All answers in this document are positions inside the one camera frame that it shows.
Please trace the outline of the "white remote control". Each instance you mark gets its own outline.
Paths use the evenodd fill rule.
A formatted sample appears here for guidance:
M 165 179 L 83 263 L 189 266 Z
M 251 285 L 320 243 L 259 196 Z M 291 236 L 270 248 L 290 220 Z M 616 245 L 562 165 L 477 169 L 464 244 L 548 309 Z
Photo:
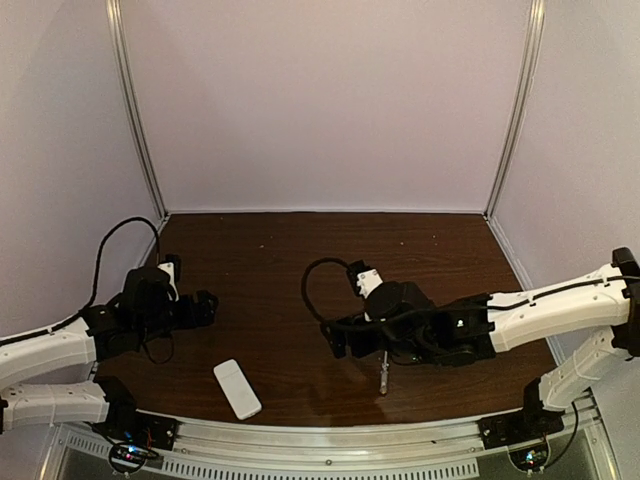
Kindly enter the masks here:
M 247 420 L 261 412 L 262 404 L 235 359 L 216 365 L 212 371 L 238 420 Z

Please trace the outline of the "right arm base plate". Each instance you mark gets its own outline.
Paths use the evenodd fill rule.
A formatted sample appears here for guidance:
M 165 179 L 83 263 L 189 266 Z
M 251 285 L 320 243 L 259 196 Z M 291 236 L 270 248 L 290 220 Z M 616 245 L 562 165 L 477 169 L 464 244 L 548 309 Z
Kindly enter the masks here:
M 523 410 L 483 417 L 477 424 L 486 450 L 541 439 L 564 429 L 561 414 L 527 420 Z

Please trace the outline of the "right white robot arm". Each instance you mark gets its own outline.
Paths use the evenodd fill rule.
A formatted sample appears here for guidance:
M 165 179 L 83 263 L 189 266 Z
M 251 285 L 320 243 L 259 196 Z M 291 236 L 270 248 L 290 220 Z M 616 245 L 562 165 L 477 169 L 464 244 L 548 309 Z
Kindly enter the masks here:
M 574 280 L 443 306 L 413 282 L 383 281 L 362 261 L 345 270 L 363 312 L 339 319 L 314 316 L 337 358 L 384 351 L 412 364 L 460 367 L 544 337 L 592 329 L 570 359 L 526 386 L 512 425 L 537 436 L 554 431 L 585 389 L 639 355 L 639 264 L 626 247 Z

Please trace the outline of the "clear handle screwdriver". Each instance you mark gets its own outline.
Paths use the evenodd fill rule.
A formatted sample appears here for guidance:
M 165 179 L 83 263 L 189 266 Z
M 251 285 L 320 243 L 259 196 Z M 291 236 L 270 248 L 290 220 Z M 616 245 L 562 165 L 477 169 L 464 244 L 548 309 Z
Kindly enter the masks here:
M 381 357 L 381 369 L 380 369 L 380 382 L 379 382 L 379 394 L 386 396 L 389 389 L 389 352 L 384 351 Z

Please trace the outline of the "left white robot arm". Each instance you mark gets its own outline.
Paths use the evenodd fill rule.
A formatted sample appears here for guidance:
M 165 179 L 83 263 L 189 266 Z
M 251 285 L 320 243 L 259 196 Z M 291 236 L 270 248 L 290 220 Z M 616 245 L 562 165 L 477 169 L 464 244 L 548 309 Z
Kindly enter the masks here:
M 211 326 L 218 298 L 207 290 L 177 290 L 173 263 L 130 271 L 122 292 L 89 305 L 59 323 L 1 341 L 1 429 L 86 422 L 109 433 L 140 425 L 137 403 L 114 377 L 76 384 L 32 385 L 55 370 L 92 365 L 129 352 L 148 352 L 150 342 L 174 332 Z

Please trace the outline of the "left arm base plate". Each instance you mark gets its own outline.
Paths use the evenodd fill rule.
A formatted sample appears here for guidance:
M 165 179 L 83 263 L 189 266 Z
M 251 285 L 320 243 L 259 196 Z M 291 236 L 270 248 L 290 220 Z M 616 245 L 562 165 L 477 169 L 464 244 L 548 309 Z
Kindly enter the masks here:
M 171 451 L 178 426 L 176 418 L 134 411 L 124 414 L 109 413 L 104 422 L 95 423 L 93 428 L 97 433 L 114 440 Z

